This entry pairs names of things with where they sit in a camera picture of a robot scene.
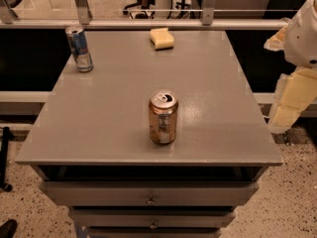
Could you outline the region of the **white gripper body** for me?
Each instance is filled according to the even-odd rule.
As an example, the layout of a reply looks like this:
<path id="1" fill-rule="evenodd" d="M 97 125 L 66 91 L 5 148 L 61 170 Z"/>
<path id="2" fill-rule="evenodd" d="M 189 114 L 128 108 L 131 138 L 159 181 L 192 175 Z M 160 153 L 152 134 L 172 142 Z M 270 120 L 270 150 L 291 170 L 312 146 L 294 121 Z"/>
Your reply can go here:
<path id="1" fill-rule="evenodd" d="M 284 55 L 288 62 L 296 66 L 317 67 L 316 0 L 306 0 L 289 22 Z"/>

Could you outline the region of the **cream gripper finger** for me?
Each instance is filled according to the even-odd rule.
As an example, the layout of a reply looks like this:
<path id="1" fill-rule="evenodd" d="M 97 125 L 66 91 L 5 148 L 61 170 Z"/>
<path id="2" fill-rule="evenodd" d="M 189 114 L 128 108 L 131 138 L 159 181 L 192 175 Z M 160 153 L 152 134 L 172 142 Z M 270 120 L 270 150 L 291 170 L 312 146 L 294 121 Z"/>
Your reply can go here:
<path id="1" fill-rule="evenodd" d="M 281 28 L 264 43 L 264 48 L 269 51 L 278 52 L 284 50 L 286 27 Z"/>
<path id="2" fill-rule="evenodd" d="M 298 66 L 277 81 L 267 126 L 271 133 L 289 130 L 301 113 L 317 98 L 317 69 Z"/>

